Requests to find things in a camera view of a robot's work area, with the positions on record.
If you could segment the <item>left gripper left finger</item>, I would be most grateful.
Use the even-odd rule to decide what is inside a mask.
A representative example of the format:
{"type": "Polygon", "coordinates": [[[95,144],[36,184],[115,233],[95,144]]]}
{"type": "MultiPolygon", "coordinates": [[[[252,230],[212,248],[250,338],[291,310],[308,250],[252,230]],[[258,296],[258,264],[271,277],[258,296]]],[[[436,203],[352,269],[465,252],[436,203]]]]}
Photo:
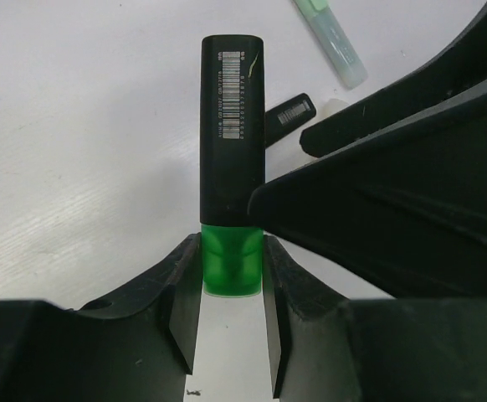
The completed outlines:
{"type": "Polygon", "coordinates": [[[202,297],[200,237],[79,310],[0,300],[0,401],[180,401],[202,297]]]}

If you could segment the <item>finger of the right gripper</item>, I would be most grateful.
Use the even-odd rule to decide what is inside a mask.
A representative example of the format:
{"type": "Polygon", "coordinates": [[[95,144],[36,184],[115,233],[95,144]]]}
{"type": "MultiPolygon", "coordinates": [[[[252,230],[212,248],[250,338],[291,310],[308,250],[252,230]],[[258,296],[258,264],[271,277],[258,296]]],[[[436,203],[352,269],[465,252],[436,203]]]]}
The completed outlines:
{"type": "Polygon", "coordinates": [[[487,2],[419,69],[304,129],[302,150],[323,157],[487,80],[487,2]]]}
{"type": "Polygon", "coordinates": [[[487,80],[257,188],[249,216],[392,296],[487,296],[487,80]]]}

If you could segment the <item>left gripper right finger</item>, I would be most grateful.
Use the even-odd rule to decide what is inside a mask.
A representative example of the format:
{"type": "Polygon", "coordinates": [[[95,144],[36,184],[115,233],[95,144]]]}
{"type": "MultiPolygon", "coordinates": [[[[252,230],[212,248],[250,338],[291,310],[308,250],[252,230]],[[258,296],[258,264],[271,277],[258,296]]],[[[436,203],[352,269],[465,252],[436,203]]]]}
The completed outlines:
{"type": "Polygon", "coordinates": [[[264,238],[281,401],[487,401],[487,298],[349,300],[264,238]]]}

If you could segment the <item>green black highlighter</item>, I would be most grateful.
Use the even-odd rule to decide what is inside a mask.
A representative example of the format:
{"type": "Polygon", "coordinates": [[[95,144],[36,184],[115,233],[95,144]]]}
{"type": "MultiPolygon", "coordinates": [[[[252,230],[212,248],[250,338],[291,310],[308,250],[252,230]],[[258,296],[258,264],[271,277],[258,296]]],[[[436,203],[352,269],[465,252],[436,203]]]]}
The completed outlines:
{"type": "Polygon", "coordinates": [[[254,296],[262,286],[264,232],[250,221],[248,203],[265,181],[261,38],[202,40],[199,148],[204,291],[254,296]]]}

